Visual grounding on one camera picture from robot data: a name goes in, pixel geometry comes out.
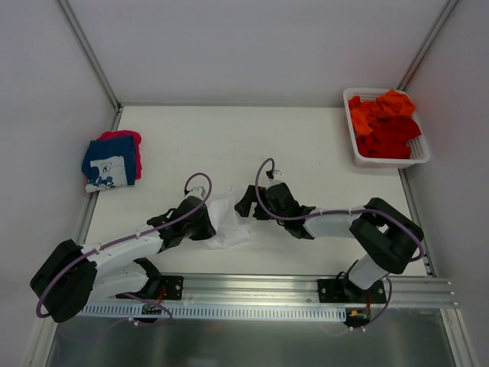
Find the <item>white t-shirt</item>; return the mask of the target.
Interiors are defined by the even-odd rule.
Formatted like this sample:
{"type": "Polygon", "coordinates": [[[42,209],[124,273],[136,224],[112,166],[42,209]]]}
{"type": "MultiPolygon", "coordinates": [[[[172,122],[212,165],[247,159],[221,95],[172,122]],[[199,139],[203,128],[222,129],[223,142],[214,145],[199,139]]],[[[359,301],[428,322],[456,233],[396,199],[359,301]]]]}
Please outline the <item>white t-shirt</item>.
{"type": "Polygon", "coordinates": [[[243,187],[232,186],[225,193],[211,197],[206,205],[215,235],[202,240],[203,244],[212,249],[224,249],[251,239],[247,224],[235,211],[235,205],[244,195],[243,187]]]}

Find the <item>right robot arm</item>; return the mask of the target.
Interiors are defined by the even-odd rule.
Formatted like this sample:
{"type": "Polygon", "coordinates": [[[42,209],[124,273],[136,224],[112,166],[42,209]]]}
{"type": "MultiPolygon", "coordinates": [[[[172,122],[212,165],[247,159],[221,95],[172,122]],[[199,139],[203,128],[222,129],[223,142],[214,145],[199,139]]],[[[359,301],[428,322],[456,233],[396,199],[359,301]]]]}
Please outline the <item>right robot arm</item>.
{"type": "Polygon", "coordinates": [[[241,217],[274,220],[296,239],[352,238],[366,254],[335,279],[319,279],[322,303],[383,304],[382,279],[404,273],[424,256],[421,228],[381,198],[357,209],[325,210],[299,204],[285,183],[250,185],[235,205],[241,217]]]}

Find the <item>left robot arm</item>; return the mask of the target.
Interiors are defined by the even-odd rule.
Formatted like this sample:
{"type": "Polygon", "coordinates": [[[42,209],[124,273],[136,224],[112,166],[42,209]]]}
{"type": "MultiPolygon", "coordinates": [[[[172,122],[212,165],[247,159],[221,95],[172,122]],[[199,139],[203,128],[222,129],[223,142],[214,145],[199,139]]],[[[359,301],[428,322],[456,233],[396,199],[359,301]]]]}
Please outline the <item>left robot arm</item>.
{"type": "Polygon", "coordinates": [[[199,241],[215,234],[206,198],[192,190],[178,207],[120,239],[84,245],[65,240],[31,279],[31,290],[38,297],[35,312],[62,323],[100,298],[151,298],[159,291],[161,276],[149,258],[184,239],[199,241]]]}

